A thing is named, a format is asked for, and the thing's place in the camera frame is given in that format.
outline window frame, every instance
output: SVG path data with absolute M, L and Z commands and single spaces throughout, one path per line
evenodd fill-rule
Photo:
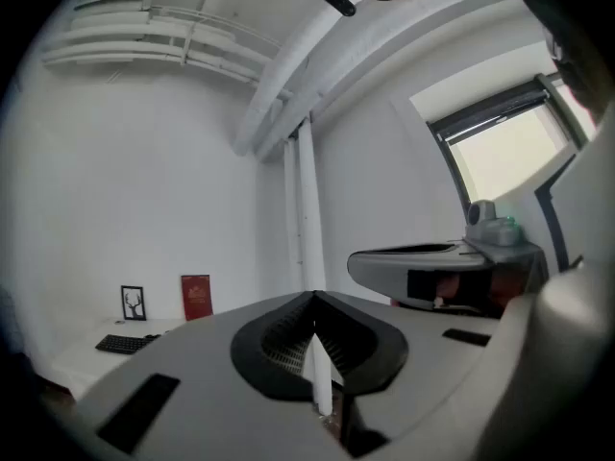
M 577 151 L 587 143 L 582 126 L 555 88 L 554 83 L 560 81 L 559 73 L 548 77 L 539 74 L 529 82 L 478 101 L 437 121 L 427 122 L 451 172 L 466 219 L 470 196 L 451 146 L 540 106 L 547 106 L 566 140 L 572 142 Z

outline white desk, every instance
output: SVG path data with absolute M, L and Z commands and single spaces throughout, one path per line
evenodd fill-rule
M 106 320 L 100 327 L 83 336 L 65 349 L 52 362 L 52 368 L 61 377 L 61 386 L 70 390 L 75 400 L 100 378 L 131 358 L 120 353 L 100 352 L 96 345 L 108 334 L 143 337 L 164 334 L 185 323 L 183 319 L 125 321 L 116 324 L 116 318 Z

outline black keyboard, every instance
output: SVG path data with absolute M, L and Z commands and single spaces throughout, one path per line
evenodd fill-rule
M 116 334 L 108 334 L 105 338 L 103 338 L 102 342 L 96 345 L 96 350 L 132 355 L 146 345 L 152 343 L 159 336 L 159 334 L 148 334 L 143 338 L 137 338 L 134 336 L 117 336 Z

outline black rectangular slot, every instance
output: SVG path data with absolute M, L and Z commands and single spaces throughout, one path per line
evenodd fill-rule
M 445 338 L 456 340 L 457 342 L 469 343 L 470 345 L 478 345 L 486 347 L 491 339 L 488 334 L 474 333 L 473 331 L 464 331 L 463 329 L 447 329 L 442 333 Z
M 98 437 L 132 453 L 179 383 L 162 374 L 150 376 L 98 430 Z

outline red book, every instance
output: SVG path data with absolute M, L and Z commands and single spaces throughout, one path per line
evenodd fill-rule
M 182 277 L 182 294 L 184 296 L 185 319 L 205 318 L 211 316 L 211 291 L 209 275 L 186 275 Z

